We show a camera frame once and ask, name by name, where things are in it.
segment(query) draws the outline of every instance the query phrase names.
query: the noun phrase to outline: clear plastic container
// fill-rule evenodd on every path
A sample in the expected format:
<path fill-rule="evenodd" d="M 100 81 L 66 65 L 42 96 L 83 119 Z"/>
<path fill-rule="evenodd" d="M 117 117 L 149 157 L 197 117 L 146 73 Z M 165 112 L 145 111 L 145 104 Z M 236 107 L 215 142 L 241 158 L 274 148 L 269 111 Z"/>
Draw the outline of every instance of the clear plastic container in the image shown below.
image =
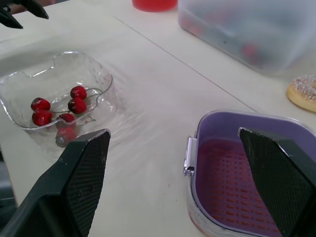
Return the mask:
<path fill-rule="evenodd" d="M 262 73 L 291 66 L 311 47 L 313 0 L 179 0 L 180 26 Z"/>
<path fill-rule="evenodd" d="M 68 102 L 72 99 L 71 89 L 78 85 L 86 90 L 87 108 L 81 114 L 73 114 Z M 43 126 L 32 121 L 30 105 L 37 97 L 51 104 L 52 120 Z M 23 72 L 12 73 L 0 81 L 0 101 L 11 121 L 50 153 L 62 151 L 71 140 L 97 130 L 100 124 L 106 126 L 117 108 L 112 75 L 102 64 L 80 52 L 64 52 Z M 67 113 L 75 120 L 65 122 L 59 117 Z"/>

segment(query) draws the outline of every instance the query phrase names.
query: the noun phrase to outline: plastic storage box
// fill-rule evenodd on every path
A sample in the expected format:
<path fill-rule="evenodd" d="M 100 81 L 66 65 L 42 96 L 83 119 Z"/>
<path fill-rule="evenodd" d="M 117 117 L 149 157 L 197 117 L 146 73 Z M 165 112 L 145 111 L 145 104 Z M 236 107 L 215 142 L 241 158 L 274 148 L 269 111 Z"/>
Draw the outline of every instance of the plastic storage box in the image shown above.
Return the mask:
<path fill-rule="evenodd" d="M 240 127 L 288 137 L 316 161 L 315 134 L 294 119 L 208 113 L 188 140 L 184 174 L 190 177 L 190 218 L 208 237 L 281 237 L 254 184 Z"/>
<path fill-rule="evenodd" d="M 313 0 L 179 0 L 180 26 L 262 73 L 283 71 L 311 47 Z"/>

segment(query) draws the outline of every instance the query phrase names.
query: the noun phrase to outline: red cup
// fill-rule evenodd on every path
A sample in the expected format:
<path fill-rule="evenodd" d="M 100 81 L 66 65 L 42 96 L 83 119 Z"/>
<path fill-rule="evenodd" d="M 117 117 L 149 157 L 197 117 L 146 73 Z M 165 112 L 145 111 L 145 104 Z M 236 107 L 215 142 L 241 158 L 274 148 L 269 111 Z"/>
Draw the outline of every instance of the red cup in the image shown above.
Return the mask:
<path fill-rule="evenodd" d="M 160 12 L 172 10 L 177 6 L 178 0 L 133 0 L 136 9 L 147 12 Z"/>

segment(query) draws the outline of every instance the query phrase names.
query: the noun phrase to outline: metal clip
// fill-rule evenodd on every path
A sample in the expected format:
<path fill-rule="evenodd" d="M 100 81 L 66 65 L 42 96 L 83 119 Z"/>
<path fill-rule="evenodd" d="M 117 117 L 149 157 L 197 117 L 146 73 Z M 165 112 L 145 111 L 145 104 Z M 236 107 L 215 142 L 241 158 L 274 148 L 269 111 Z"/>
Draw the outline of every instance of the metal clip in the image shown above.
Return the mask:
<path fill-rule="evenodd" d="M 195 173 L 195 168 L 193 166 L 194 158 L 192 158 L 192 156 L 194 157 L 196 155 L 196 151 L 197 151 L 197 139 L 193 137 L 188 137 L 187 152 L 186 152 L 186 157 L 184 159 L 184 169 L 183 169 L 184 176 L 193 176 Z"/>

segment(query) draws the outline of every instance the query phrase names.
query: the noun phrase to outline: cherry stem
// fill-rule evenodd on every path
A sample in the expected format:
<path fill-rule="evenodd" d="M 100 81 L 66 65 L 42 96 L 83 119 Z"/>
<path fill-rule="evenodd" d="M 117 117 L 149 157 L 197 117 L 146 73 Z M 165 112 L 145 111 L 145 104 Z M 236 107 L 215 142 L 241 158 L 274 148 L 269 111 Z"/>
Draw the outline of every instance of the cherry stem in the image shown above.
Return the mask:
<path fill-rule="evenodd" d="M 99 90 L 99 91 L 101 91 L 101 92 L 102 92 L 102 90 L 101 90 L 101 89 L 99 89 L 99 88 L 90 88 L 90 89 L 87 89 L 87 90 L 85 90 L 85 91 L 89 91 L 89 90 Z"/>
<path fill-rule="evenodd" d="M 95 95 L 102 95 L 102 94 L 103 94 L 103 92 L 102 92 L 102 93 L 99 93 L 99 94 L 90 95 L 90 96 L 87 97 L 86 99 L 89 99 L 90 97 L 95 96 Z"/>
<path fill-rule="evenodd" d="M 60 112 L 55 112 L 55 111 L 51 111 L 52 113 L 55 113 L 55 114 L 63 114 L 63 113 L 70 113 L 70 110 L 68 111 L 60 111 Z"/>
<path fill-rule="evenodd" d="M 96 120 L 95 119 L 93 119 L 90 115 L 87 115 L 91 120 L 89 121 L 89 122 L 85 122 L 84 124 L 81 124 L 81 125 L 77 125 L 77 127 L 81 127 L 81 126 L 84 126 L 84 125 L 86 125 L 86 124 L 88 124 L 88 123 L 90 123 L 90 122 L 95 122 Z"/>

